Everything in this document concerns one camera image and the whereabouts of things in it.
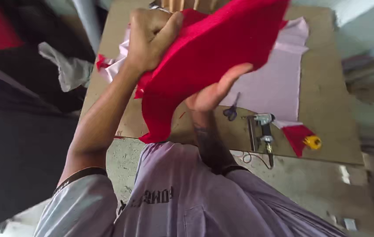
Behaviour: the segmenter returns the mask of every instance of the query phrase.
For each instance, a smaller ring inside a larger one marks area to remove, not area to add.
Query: lavender shirt
[[[117,219],[111,181],[88,171],[54,193],[34,236],[346,236],[249,171],[211,173],[192,145],[148,144]]]

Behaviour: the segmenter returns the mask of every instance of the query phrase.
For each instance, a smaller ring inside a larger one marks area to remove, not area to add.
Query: forearm
[[[121,67],[112,83],[80,121],[68,150],[69,155],[106,152],[140,75],[128,65]]]
[[[220,174],[225,168],[237,165],[229,149],[219,136],[213,111],[192,111],[194,131],[203,163]]]

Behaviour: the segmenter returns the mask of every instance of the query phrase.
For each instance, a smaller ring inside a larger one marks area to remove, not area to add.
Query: worktable
[[[99,54],[116,58],[118,45],[122,42],[132,9],[147,8],[150,0],[116,0],[109,11]],[[342,75],[341,58],[335,45],[333,32],[334,14],[329,8],[295,6],[289,7],[285,19],[304,16],[310,27],[306,42],[309,48],[301,61],[301,85],[299,121],[315,132],[322,140],[322,148],[312,151],[304,149],[303,158],[346,164],[363,164],[360,144],[353,120],[349,95]],[[80,117],[95,103],[107,82],[96,68]],[[225,106],[215,111],[216,123],[221,138],[231,150],[250,151],[247,121],[241,116],[253,112],[238,108],[237,118],[230,122],[222,114]],[[296,157],[282,131],[271,125],[275,155]],[[138,138],[148,129],[141,115],[141,99],[131,99],[127,105],[116,136]],[[176,109],[168,141],[194,144],[194,132],[189,111],[184,103]]]

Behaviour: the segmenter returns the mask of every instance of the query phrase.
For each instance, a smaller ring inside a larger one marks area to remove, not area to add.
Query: scissors
[[[223,111],[224,116],[226,116],[229,121],[234,121],[234,119],[237,117],[237,103],[238,99],[240,98],[240,94],[241,92],[238,92],[234,104],[229,109]]]

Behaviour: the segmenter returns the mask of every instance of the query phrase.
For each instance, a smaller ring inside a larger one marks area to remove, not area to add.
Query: hand
[[[125,64],[139,73],[155,69],[163,53],[178,35],[183,21],[180,12],[136,9],[130,15],[130,44]]]
[[[219,82],[202,89],[185,100],[187,107],[195,112],[208,112],[214,110],[216,106],[229,93],[232,85],[242,75],[253,68],[251,63],[242,63],[231,67]]]

